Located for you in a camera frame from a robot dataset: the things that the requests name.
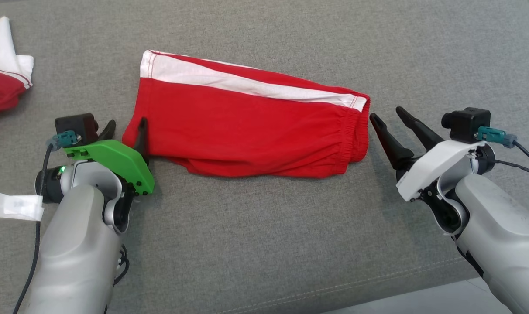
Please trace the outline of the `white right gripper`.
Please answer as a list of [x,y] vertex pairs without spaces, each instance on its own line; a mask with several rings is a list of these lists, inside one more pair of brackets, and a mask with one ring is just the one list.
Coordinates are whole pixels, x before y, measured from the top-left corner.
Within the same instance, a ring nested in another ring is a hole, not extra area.
[[478,143],[463,143],[456,140],[442,139],[430,127],[408,113],[402,106],[395,109],[404,125],[419,139],[427,153],[418,159],[414,165],[414,153],[403,147],[388,131],[382,119],[371,113],[370,122],[384,149],[392,168],[396,171],[408,170],[397,182],[396,187],[405,201],[418,198],[420,190],[428,187],[434,180],[451,169],[468,153],[478,147]]

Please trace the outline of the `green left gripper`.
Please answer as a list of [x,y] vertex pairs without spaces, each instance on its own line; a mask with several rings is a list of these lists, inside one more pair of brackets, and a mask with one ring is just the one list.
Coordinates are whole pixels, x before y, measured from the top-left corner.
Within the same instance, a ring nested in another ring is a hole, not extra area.
[[106,167],[127,183],[133,184],[140,195],[152,194],[155,180],[149,169],[148,120],[142,117],[137,126],[133,148],[114,140],[116,121],[109,120],[98,135],[98,141],[64,151],[74,160],[93,160]]

